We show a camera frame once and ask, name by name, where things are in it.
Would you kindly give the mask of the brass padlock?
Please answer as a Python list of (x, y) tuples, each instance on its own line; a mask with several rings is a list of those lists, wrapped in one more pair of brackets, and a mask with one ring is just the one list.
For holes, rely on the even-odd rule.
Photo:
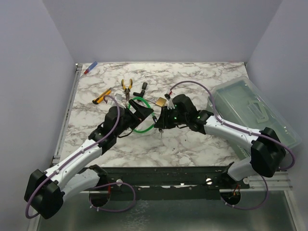
[(151, 103), (153, 103), (153, 104), (155, 104), (156, 106), (159, 106), (159, 107), (165, 106), (166, 102), (167, 102), (167, 100), (165, 98), (162, 98), (162, 97), (159, 97), (156, 100), (150, 100), (150, 99), (145, 98), (145, 100), (147, 102), (151, 102)]

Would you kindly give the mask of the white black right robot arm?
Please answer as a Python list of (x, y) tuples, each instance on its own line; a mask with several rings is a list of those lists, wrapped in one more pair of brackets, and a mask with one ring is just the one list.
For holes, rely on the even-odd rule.
[(228, 189), (249, 176), (273, 177), (286, 155), (273, 129), (247, 128), (216, 118), (207, 110), (197, 110), (191, 99), (184, 94), (170, 99), (168, 105), (161, 108), (161, 114), (154, 127), (160, 130), (188, 127), (194, 132), (231, 141), (248, 151), (249, 157), (238, 163), (229, 164), (225, 174), (222, 175), (222, 185)]

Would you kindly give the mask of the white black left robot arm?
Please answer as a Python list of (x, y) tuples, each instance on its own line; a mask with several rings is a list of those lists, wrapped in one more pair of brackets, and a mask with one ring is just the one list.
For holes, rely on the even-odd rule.
[(76, 151), (45, 171), (37, 169), (32, 172), (24, 195), (28, 219), (34, 218), (29, 214), (31, 207), (43, 218), (49, 219), (70, 197), (85, 189), (102, 190), (106, 186), (107, 179), (100, 173), (99, 168), (85, 171), (82, 169), (113, 147), (121, 133), (128, 128), (135, 129), (154, 112), (134, 100), (129, 103), (134, 112), (116, 103), (109, 109), (104, 121)]

